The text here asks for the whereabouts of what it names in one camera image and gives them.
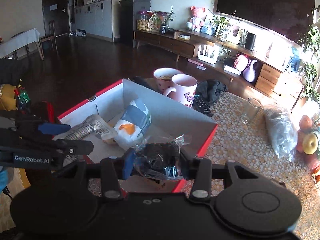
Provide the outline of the blue gloved left hand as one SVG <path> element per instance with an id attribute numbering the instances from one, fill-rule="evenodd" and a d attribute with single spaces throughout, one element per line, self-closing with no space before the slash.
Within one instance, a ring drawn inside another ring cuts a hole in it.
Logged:
<path id="1" fill-rule="evenodd" d="M 0 191 L 2 192 L 4 188 L 13 180 L 14 178 L 14 168 L 3 167 L 0 172 Z"/>

